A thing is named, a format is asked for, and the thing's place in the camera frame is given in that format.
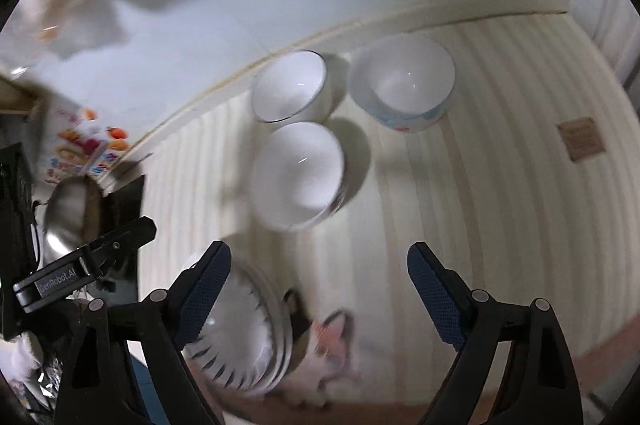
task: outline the white bowl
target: white bowl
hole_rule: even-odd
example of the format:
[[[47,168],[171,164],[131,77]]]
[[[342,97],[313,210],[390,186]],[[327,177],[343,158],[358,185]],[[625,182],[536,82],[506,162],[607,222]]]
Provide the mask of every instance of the white bowl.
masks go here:
[[[192,253],[182,269],[194,266],[203,255],[203,251]],[[239,289],[238,280],[250,286],[249,293]],[[292,349],[286,304],[264,274],[234,258],[198,340],[187,344],[182,354],[206,378],[246,395],[259,395],[271,391],[284,377]],[[231,372],[239,376],[229,382]]]
[[[384,126],[420,131],[442,115],[455,81],[453,59],[441,44],[424,35],[401,33],[358,51],[349,92]]]
[[[327,128],[291,124],[270,134],[251,176],[254,211],[268,228],[294,231],[319,223],[344,197],[344,154]]]
[[[324,59],[312,51],[292,51],[255,78],[251,96],[255,117],[274,127],[322,122],[331,110],[331,87]]]

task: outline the black clamp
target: black clamp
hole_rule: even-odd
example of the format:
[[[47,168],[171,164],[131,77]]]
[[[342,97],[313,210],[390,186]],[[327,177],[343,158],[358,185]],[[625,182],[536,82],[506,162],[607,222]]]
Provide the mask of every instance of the black clamp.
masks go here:
[[[426,243],[407,256],[409,275],[440,338],[458,351],[423,425],[466,425],[489,374],[498,342],[509,359],[487,425],[582,425],[580,390],[558,319],[544,299],[530,306],[471,291]]]
[[[84,311],[65,360],[56,425],[152,425],[133,374],[127,341],[139,341],[164,413],[172,425],[221,425],[180,351],[199,335],[231,269],[225,243],[213,242],[168,290],[142,302]]]
[[[156,236],[156,225],[140,217],[68,253],[14,284],[25,313],[32,313],[100,279],[108,266]]]

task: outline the blue textured grip pad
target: blue textured grip pad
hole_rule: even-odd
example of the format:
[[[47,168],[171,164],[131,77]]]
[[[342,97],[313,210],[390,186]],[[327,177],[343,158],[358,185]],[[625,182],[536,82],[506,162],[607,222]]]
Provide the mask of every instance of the blue textured grip pad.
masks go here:
[[[205,253],[200,260],[206,260],[206,257]],[[222,243],[180,307],[179,325],[174,335],[178,351],[198,338],[230,271],[231,251]]]
[[[466,339],[460,326],[461,314],[458,306],[417,246],[409,249],[406,260],[409,277],[414,282],[415,289],[427,308],[440,338],[459,351],[465,345]]]

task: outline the screw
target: screw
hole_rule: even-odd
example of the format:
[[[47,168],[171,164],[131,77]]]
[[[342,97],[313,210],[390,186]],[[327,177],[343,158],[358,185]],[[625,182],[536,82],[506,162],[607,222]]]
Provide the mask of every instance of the screw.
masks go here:
[[[551,304],[544,299],[536,299],[536,308],[540,311],[548,311],[551,307]]]
[[[166,299],[166,290],[163,290],[163,289],[153,290],[151,292],[151,295],[149,295],[149,299],[151,299],[153,302],[163,301],[164,299]]]
[[[489,300],[489,294],[484,290],[473,290],[471,297],[476,302],[487,302]]]
[[[89,309],[91,311],[97,311],[104,306],[104,301],[102,299],[94,299],[89,302]]]

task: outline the stainless steel bowl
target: stainless steel bowl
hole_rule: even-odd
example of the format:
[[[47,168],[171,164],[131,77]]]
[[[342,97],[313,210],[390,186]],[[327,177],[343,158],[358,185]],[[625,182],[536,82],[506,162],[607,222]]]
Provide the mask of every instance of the stainless steel bowl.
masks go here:
[[[44,216],[44,264],[63,257],[103,233],[104,198],[90,177],[60,182]]]

